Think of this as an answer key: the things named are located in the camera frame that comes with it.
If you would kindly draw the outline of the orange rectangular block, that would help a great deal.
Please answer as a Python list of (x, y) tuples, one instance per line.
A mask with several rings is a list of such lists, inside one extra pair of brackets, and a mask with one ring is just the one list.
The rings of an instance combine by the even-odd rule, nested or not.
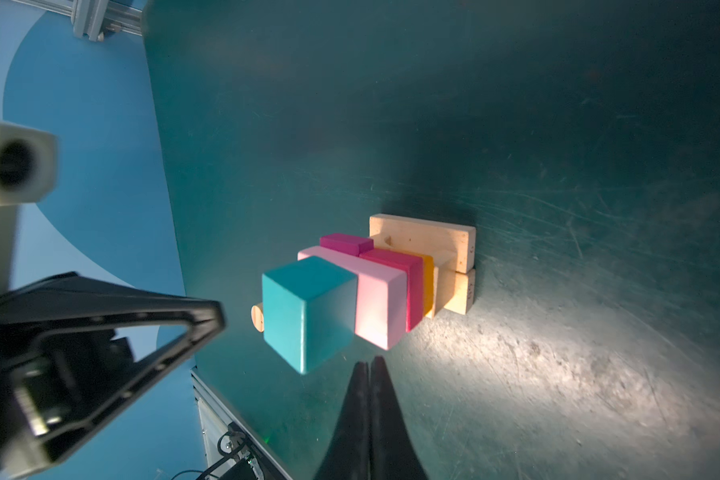
[(435, 293), (435, 266), (431, 255), (419, 254), (422, 259), (422, 311), (425, 318), (432, 318), (434, 315), (434, 293)]

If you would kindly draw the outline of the pink rectangular block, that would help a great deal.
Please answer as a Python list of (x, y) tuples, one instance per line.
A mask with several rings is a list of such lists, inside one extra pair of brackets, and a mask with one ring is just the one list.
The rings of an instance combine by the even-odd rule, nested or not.
[(301, 250), (297, 259), (313, 256), (357, 275), (354, 333), (358, 337), (384, 350), (404, 337), (405, 276), (402, 272), (321, 246)]

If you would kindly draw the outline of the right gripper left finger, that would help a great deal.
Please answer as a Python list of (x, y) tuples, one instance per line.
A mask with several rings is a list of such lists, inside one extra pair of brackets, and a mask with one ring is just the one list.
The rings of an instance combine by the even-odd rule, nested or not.
[(327, 453), (315, 479), (370, 478), (370, 385), (367, 363), (354, 368)]

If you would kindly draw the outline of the natural wood block long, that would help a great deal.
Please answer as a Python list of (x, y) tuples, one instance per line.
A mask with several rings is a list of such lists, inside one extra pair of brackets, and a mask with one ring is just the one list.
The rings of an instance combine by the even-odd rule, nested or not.
[(451, 252), (455, 255), (453, 268), (459, 273), (467, 273), (474, 267), (476, 228), (473, 226), (375, 214), (369, 217), (369, 236), (379, 237), (383, 246), (406, 251)]

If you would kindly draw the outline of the magenta cube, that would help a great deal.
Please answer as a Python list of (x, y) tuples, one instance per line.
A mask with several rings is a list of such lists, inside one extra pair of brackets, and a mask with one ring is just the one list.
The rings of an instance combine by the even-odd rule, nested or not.
[(424, 260), (420, 255), (398, 250), (374, 248), (360, 258), (399, 270), (405, 276), (404, 332), (411, 332), (424, 316)]
[(371, 238), (333, 233), (320, 238), (320, 246), (350, 256), (359, 257), (361, 254), (374, 249)]

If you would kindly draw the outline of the natural wood block diagonal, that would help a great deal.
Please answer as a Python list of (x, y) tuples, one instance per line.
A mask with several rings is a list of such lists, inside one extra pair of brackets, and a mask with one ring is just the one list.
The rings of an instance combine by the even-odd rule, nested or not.
[(444, 309), (446, 302), (446, 291), (453, 286), (453, 273), (456, 272), (457, 256), (455, 252), (447, 250), (429, 251), (435, 266), (435, 293), (434, 293), (434, 318)]

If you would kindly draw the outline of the small wood cylinder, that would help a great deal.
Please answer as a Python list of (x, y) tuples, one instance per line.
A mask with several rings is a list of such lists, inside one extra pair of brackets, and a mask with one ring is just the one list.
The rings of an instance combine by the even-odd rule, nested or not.
[(250, 316), (253, 326), (258, 332), (263, 332), (265, 330), (265, 321), (264, 321), (264, 312), (263, 312), (263, 304), (259, 303), (256, 305), (253, 305), (250, 310)]

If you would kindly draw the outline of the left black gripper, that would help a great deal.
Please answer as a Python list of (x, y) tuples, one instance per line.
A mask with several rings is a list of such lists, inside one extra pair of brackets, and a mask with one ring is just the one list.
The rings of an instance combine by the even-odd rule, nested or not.
[(63, 463), (225, 325), (216, 301), (74, 272), (0, 295), (0, 468)]

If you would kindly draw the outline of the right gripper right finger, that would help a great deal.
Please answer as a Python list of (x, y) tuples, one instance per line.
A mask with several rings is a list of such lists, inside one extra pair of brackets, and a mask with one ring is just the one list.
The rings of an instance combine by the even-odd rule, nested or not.
[(370, 478), (427, 479), (381, 356), (375, 357), (370, 367)]

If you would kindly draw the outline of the teal cube block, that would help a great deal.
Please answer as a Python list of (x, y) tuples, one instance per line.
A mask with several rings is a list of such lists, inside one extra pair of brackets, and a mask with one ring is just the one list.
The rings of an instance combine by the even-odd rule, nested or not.
[(358, 276), (311, 256), (262, 274), (264, 341), (306, 375), (352, 343)]

